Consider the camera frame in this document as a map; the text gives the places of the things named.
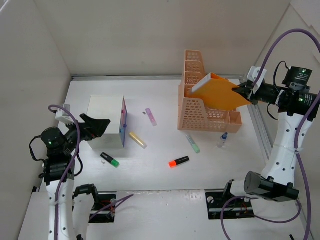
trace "glue bottle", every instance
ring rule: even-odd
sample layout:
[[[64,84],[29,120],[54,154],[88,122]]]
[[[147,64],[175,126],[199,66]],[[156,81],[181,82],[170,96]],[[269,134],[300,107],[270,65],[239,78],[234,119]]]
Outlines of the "glue bottle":
[[[218,142],[216,143],[216,146],[218,148],[222,148],[222,146],[225,144],[225,142],[227,141],[227,137],[228,137],[228,133],[225,132],[220,139],[218,140]]]

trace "orange folder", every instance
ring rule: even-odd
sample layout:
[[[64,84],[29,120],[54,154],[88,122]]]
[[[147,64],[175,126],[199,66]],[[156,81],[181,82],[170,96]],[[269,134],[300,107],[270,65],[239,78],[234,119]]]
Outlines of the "orange folder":
[[[191,89],[189,97],[202,99],[204,105],[209,108],[225,111],[250,104],[241,95],[232,91],[233,88],[238,86],[214,73],[209,73]]]

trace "green marker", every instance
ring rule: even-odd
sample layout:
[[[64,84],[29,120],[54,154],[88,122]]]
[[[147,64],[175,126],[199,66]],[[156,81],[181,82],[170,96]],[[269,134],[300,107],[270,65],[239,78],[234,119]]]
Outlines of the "green marker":
[[[185,136],[188,139],[189,143],[191,144],[191,147],[193,148],[195,153],[196,154],[200,153],[200,149],[199,149],[198,145],[195,143],[195,141],[192,139],[192,137],[189,134],[187,134]]]
[[[119,166],[119,162],[117,160],[115,160],[113,157],[109,156],[106,153],[101,153],[100,155],[104,160],[106,160],[108,163],[110,163],[112,166],[114,166],[115,168],[117,168]]]

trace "purple marker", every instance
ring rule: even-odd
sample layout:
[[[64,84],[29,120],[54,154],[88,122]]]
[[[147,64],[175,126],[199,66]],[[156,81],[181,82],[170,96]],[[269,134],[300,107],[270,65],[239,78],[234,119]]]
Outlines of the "purple marker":
[[[152,114],[150,108],[147,108],[147,109],[145,110],[145,112],[146,112],[146,114],[149,116],[149,119],[150,119],[150,121],[151,121],[151,123],[152,123],[152,126],[154,126],[154,127],[157,126],[157,122],[156,122],[156,120],[155,120],[155,118],[154,118],[154,115]]]

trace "perforated plastic basket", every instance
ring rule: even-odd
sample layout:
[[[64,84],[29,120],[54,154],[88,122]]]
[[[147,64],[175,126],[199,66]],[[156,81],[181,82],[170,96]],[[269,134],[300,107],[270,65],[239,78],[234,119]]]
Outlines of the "perforated plastic basket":
[[[241,113],[205,107],[189,90],[206,76],[200,51],[186,50],[184,71],[179,85],[178,129],[236,133],[242,126]]]

